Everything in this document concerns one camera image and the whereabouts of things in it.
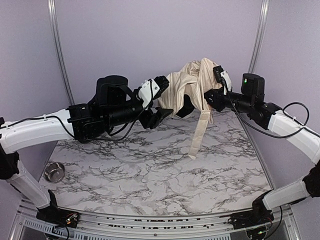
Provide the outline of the beige folding umbrella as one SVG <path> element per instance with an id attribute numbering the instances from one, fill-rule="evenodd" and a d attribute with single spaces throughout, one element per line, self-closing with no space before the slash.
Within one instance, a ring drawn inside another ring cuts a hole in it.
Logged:
<path id="1" fill-rule="evenodd" d="M 205 100 L 204 94 L 212 89 L 220 89 L 213 68 L 218 64 L 204 57 L 188 62 L 178 72 L 171 72 L 166 78 L 169 87 L 158 98 L 158 104 L 164 109 L 173 109 L 171 116 L 178 114 L 184 105 L 184 95 L 190 97 L 192 105 L 200 111 L 200 116 L 189 148 L 188 156 L 196 159 L 208 124 L 213 124 L 212 108 Z"/>

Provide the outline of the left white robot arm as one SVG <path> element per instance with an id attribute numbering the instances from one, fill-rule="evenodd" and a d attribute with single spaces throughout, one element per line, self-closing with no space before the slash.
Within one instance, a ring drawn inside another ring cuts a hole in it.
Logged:
<path id="1" fill-rule="evenodd" d="M 128 79 L 109 75 L 97 80 L 95 95 L 88 103 L 71 105 L 57 112 L 18 121 L 0 122 L 0 177 L 29 198 L 39 210 L 55 208 L 54 196 L 44 190 L 24 168 L 18 151 L 44 143 L 74 139 L 81 143 L 92 140 L 116 140 L 115 127 L 128 134 L 135 122 L 154 129 L 172 113 L 158 107 L 154 100 L 169 87 L 164 76 L 148 79 L 131 90 Z"/>

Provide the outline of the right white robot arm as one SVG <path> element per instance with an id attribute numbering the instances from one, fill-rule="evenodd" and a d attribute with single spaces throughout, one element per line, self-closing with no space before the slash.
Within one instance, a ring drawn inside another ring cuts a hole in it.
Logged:
<path id="1" fill-rule="evenodd" d="M 241 92 L 232 90 L 232 83 L 227 72 L 216 72 L 215 77 L 222 85 L 219 89 L 211 89 L 204 94 L 208 104 L 220 112 L 229 108 L 237 115 L 246 114 L 256 123 L 253 126 L 247 121 L 245 125 L 268 137 L 285 140 L 292 145 L 291 149 L 298 156 L 310 161 L 310 171 L 296 181 L 262 194 L 252 203 L 252 210 L 261 215 L 277 207 L 300 202 L 307 198 L 320 196 L 320 135 L 297 120 L 272 102 L 265 102 L 265 80 L 263 77 L 245 73 L 242 77 Z"/>

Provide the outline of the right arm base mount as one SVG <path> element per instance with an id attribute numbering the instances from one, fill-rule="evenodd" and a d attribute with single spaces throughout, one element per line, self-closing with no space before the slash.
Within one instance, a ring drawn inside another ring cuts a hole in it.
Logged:
<path id="1" fill-rule="evenodd" d="M 274 220 L 273 213 L 271 210 L 267 210 L 263 203 L 267 193 L 269 192 L 263 193 L 252 202 L 251 210 L 233 213 L 227 222 L 232 224 L 235 230 L 271 223 Z"/>

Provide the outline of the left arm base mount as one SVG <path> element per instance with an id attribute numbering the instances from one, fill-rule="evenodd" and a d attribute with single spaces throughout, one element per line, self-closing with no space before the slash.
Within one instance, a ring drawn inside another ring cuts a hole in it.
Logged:
<path id="1" fill-rule="evenodd" d="M 36 218 L 45 222 L 58 224 L 62 227 L 76 228 L 79 222 L 80 213 L 59 208 L 55 194 L 51 190 L 48 190 L 48 194 L 49 205 L 44 208 L 37 207 Z"/>

